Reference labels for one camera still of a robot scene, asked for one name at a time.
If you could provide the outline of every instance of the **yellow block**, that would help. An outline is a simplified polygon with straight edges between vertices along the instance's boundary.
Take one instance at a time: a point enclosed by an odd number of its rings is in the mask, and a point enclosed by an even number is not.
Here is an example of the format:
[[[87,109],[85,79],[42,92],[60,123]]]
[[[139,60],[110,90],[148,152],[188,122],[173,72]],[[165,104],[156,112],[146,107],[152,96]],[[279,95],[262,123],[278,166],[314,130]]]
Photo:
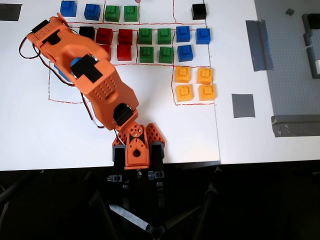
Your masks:
[[[212,69],[211,68],[199,68],[197,84],[211,84],[212,83]]]
[[[216,97],[215,86],[213,85],[200,85],[199,86],[199,99],[200,101],[214,100]]]
[[[176,98],[178,102],[185,102],[185,101],[191,101],[192,91],[191,91],[191,85],[180,85],[175,88],[176,90]]]
[[[188,84],[190,81],[190,67],[177,66],[175,69],[175,82]]]

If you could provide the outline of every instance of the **green lego brick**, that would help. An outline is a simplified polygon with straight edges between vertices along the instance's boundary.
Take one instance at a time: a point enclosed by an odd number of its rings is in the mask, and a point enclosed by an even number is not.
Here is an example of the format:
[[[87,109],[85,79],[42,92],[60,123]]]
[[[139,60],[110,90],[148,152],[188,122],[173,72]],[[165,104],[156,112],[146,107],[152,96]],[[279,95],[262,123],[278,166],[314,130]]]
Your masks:
[[[138,22],[138,7],[137,6],[124,6],[124,21],[125,22]]]
[[[108,22],[119,22],[120,19],[120,7],[119,6],[106,6],[104,18]]]
[[[144,64],[154,63],[154,47],[153,46],[140,47],[140,63],[144,63]]]
[[[172,64],[174,61],[173,47],[160,47],[159,63]]]
[[[139,28],[139,44],[152,44],[152,29],[151,28]]]
[[[158,28],[158,44],[171,44],[170,28]]]

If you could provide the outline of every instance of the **red lego brick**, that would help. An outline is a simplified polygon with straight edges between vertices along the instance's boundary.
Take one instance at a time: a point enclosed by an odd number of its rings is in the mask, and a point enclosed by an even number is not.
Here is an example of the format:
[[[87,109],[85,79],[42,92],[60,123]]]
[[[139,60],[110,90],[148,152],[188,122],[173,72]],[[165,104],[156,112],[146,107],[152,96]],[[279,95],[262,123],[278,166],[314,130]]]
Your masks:
[[[119,29],[119,44],[132,45],[133,30],[132,29]]]
[[[111,46],[110,45],[101,45],[101,47],[104,48],[104,50],[106,50],[106,52],[110,55],[111,57]]]
[[[99,27],[98,31],[96,32],[95,41],[98,44],[111,45],[113,37],[114,37],[114,31],[112,31],[112,29]]]
[[[131,45],[119,44],[116,48],[118,61],[131,61]]]

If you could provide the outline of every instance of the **lego brick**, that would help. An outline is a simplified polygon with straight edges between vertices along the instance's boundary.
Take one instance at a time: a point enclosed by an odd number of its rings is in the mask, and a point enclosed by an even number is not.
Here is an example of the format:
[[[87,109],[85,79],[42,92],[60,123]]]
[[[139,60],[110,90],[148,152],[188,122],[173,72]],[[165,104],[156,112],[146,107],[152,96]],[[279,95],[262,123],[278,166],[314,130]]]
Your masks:
[[[139,28],[139,44],[152,44],[152,29],[151,28]]]
[[[95,40],[95,28],[93,26],[81,26],[79,35]]]
[[[199,100],[212,101],[215,100],[215,86],[213,85],[200,85],[199,86]]]
[[[170,28],[158,28],[158,44],[171,44]]]
[[[154,63],[154,47],[141,46],[140,47],[140,63]]]
[[[60,13],[63,17],[75,17],[77,15],[77,3],[75,1],[61,1]]]
[[[111,46],[110,45],[101,45],[103,49],[110,55],[111,57]]]
[[[205,20],[207,17],[206,5],[204,3],[193,4],[191,12],[193,20]]]
[[[119,6],[106,6],[104,18],[108,22],[118,23],[120,19],[120,7]]]
[[[124,6],[124,21],[125,22],[138,22],[138,7],[137,6]]]
[[[213,71],[211,68],[199,68],[197,84],[211,84],[212,83]]]
[[[132,29],[119,29],[119,44],[132,45],[133,30]]]
[[[116,48],[118,61],[131,61],[131,45],[119,44]]]
[[[175,68],[175,82],[181,84],[188,84],[190,81],[190,67],[177,66]]]
[[[196,44],[209,44],[211,41],[211,34],[209,28],[198,28],[195,33]]]
[[[99,21],[101,8],[97,4],[86,4],[84,10],[84,17],[87,20]]]
[[[178,102],[186,102],[191,101],[192,96],[192,90],[191,85],[180,85],[175,88],[176,90],[176,99]]]
[[[96,32],[95,41],[97,44],[111,45],[114,37],[114,31],[109,28],[99,27]]]
[[[190,42],[190,27],[189,26],[177,26],[176,27],[176,42],[188,43]]]
[[[160,47],[159,63],[172,64],[174,61],[174,48],[173,47]]]
[[[194,54],[191,45],[178,46],[178,58],[179,62],[192,61],[194,59]]]

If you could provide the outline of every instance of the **orange robotic arm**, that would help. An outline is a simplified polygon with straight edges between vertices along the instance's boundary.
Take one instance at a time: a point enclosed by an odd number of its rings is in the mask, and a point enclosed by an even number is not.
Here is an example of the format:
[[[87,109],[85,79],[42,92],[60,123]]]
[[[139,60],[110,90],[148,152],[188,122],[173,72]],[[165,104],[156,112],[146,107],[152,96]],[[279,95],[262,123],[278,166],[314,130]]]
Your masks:
[[[135,122],[139,102],[124,84],[109,54],[90,38],[75,34],[58,13],[36,26],[27,38],[52,61],[91,102],[96,118],[109,130],[119,131],[126,144],[125,169],[144,169],[150,164],[149,145],[165,144],[154,126]],[[116,138],[113,147],[121,144]]]

